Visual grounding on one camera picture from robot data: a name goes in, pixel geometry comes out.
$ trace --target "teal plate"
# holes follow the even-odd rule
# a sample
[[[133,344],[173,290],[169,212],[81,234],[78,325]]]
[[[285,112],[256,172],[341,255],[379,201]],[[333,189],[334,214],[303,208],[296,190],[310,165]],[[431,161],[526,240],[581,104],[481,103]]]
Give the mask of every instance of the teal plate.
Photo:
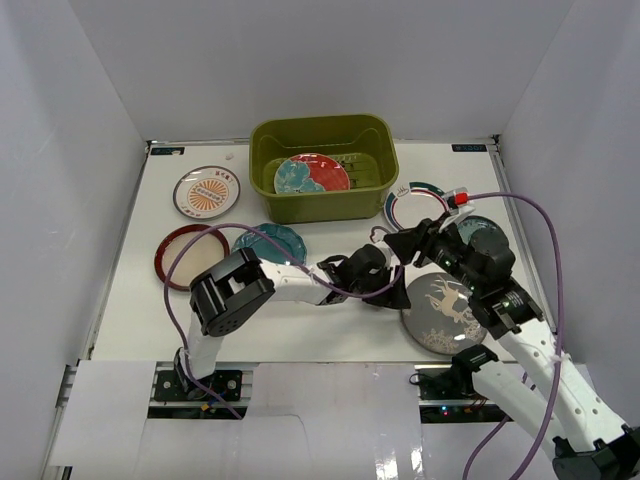
[[[492,231],[497,230],[505,239],[507,238],[504,231],[498,226],[498,224],[486,217],[470,215],[458,224],[458,232],[460,232],[460,237],[462,237],[462,241],[465,245],[468,245],[471,240],[471,236],[482,228],[487,228]]]
[[[275,223],[263,223],[255,228],[268,235],[272,240],[276,241],[278,245],[285,249],[300,263],[304,264],[307,261],[307,247],[305,247],[300,235],[298,235],[293,229]],[[246,232],[240,235],[233,244],[231,251],[235,252],[236,250],[245,247],[252,248],[258,257],[270,262],[281,265],[291,263],[284,254],[271,243],[253,232]]]

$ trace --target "white plate with sun pattern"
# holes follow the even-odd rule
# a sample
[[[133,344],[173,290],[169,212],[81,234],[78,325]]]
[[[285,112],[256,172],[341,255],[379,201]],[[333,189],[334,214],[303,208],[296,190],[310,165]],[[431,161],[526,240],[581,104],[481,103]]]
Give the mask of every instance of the white plate with sun pattern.
[[[178,211],[197,220],[219,217],[233,207],[239,197],[238,177],[216,166],[190,171],[173,190],[173,203]]]

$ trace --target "red rimmed plate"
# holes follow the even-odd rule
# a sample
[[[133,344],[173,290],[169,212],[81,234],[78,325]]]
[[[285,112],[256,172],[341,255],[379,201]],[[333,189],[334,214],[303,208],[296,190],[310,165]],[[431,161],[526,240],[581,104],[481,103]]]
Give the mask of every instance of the red rimmed plate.
[[[156,250],[153,264],[156,275],[164,283],[171,264],[180,251],[198,233],[209,225],[193,224],[180,227],[166,236]],[[173,272],[169,286],[181,292],[189,291],[191,280],[229,255],[229,242],[219,231],[211,232],[198,240],[182,257]]]

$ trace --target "black label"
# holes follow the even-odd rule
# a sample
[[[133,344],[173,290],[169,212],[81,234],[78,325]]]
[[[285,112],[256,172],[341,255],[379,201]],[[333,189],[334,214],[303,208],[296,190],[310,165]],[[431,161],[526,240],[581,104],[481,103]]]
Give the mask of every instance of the black label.
[[[183,155],[184,147],[155,147],[150,155]]]
[[[454,143],[451,145],[451,148],[454,152],[486,152],[487,146],[483,144],[475,144],[475,143]]]

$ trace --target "white table surface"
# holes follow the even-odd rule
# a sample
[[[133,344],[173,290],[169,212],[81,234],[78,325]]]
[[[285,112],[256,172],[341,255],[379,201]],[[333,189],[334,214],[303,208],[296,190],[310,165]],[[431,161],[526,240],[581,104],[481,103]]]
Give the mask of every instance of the white table surface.
[[[486,152],[454,153],[450,144],[396,143],[398,183],[425,181],[450,190],[466,186],[472,193],[499,190],[491,157]],[[153,258],[162,239],[174,229],[193,223],[172,201],[173,188],[185,173],[220,165],[236,173],[242,193],[235,207],[211,222],[257,225],[269,221],[260,197],[249,183],[248,145],[187,146],[184,155],[150,156],[132,212],[113,284],[99,327],[92,358],[96,360],[172,360],[179,337],[166,314],[162,284]],[[478,215],[498,223],[509,238],[517,261],[514,277],[532,290],[504,202],[477,202]],[[384,216],[368,220],[294,225],[303,237],[309,264],[333,254],[350,255],[369,241],[374,225],[388,226]],[[239,230],[224,235],[233,244]],[[407,269],[407,282],[438,270]],[[185,330],[189,326],[188,294],[171,292],[171,303]],[[493,339],[485,340],[503,360],[510,357]],[[413,362],[447,361],[430,353],[403,330],[397,311],[371,307],[357,300],[332,307],[299,303],[267,303],[242,328],[225,337],[220,362]]]

